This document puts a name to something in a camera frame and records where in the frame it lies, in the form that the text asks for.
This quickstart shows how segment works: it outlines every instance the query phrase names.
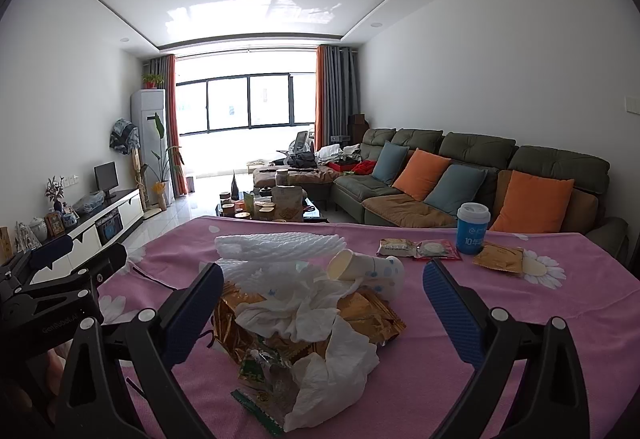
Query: orange pillow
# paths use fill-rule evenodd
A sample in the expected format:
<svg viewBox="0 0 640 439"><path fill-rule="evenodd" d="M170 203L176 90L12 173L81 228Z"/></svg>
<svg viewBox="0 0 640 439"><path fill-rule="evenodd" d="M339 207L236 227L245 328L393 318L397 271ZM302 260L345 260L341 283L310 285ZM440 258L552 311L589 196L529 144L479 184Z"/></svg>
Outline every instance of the orange pillow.
<svg viewBox="0 0 640 439"><path fill-rule="evenodd" d="M424 198L433 190L451 160L416 149L406 167L396 179L394 188L413 197L416 201Z"/></svg>
<svg viewBox="0 0 640 439"><path fill-rule="evenodd" d="M514 170L500 215L490 230L558 233L573 187L573 179L548 179Z"/></svg>

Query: green sofa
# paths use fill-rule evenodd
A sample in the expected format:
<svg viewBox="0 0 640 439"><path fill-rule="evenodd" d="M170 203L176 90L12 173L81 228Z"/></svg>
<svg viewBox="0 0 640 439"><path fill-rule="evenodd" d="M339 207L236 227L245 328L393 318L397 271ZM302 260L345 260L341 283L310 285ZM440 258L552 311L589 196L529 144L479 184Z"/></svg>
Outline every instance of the green sofa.
<svg viewBox="0 0 640 439"><path fill-rule="evenodd" d="M489 207L497 217L510 172L555 179L574 179L574 192L561 231L577 231L599 245L621 263L628 249L627 223L605 217L604 196L609 187L609 163L603 159L567 150L539 146L516 146L515 140L441 130L369 129L361 144L363 159L377 161L385 142L409 147L408 158L416 148L451 158L487 171L475 202ZM415 201L371 175L342 175L335 179L331 199L357 222L374 226L411 228L455 227L449 214Z"/></svg>

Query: green plant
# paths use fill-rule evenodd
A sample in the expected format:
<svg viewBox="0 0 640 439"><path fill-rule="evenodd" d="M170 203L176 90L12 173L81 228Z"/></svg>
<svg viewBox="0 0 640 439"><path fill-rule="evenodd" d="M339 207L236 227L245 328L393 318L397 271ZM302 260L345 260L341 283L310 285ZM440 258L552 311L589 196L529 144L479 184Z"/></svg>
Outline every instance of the green plant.
<svg viewBox="0 0 640 439"><path fill-rule="evenodd" d="M49 201L56 202L65 196L65 191L62 188L62 179L62 175L60 176L60 181L56 181L56 176L53 176L47 182L47 188L44 194L49 198Z"/></svg>
<svg viewBox="0 0 640 439"><path fill-rule="evenodd" d="M154 120L156 122L156 130L158 131L158 136L160 136L160 140L162 141L164 140L164 125L162 124L162 121L160 120L160 116L158 116L157 112L154 117ZM164 183L165 181L168 180L168 173L169 173L170 167L178 168L177 165L171 165L171 162L169 159L170 154L172 154L173 156L176 156L180 160L180 162L184 164L184 160L182 159L182 155L180 154L179 148L180 147L177 145L170 146L164 151L162 156L156 154L156 152L154 152L153 150L151 151L153 155L156 156L156 159L158 159L158 170L160 171L160 174L159 175L156 174L156 171L153 168L151 169L151 172L154 173L159 183ZM143 164L140 169L140 173L144 175L147 168L149 168L149 165L146 163Z"/></svg>
<svg viewBox="0 0 640 439"><path fill-rule="evenodd" d="M164 78L162 78L162 75L159 74L146 73L142 75L142 81L145 83L153 82L156 85L162 85L162 83L164 82Z"/></svg>

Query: bottle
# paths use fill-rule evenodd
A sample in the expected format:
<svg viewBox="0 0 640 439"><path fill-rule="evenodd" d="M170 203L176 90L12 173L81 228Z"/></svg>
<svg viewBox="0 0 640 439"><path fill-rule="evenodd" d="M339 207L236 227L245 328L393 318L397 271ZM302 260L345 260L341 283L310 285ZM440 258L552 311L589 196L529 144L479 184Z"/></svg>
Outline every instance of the bottle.
<svg viewBox="0 0 640 439"><path fill-rule="evenodd" d="M240 199L240 191L238 190L238 183L236 182L236 172L234 172L234 178L231 180L231 200L238 201Z"/></svg>
<svg viewBox="0 0 640 439"><path fill-rule="evenodd" d="M464 203L458 209L456 247L460 253L476 255L480 252L489 220L489 208L482 204Z"/></svg>

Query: blue cup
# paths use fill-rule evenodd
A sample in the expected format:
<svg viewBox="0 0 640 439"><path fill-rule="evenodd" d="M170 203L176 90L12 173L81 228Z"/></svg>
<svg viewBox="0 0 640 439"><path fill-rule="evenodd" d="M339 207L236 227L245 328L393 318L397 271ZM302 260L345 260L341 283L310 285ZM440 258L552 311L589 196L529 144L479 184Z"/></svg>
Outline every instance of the blue cup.
<svg viewBox="0 0 640 439"><path fill-rule="evenodd" d="M458 210L458 232L456 248L465 255L476 255L484 244L484 233L491 214L486 206L464 203Z"/></svg>

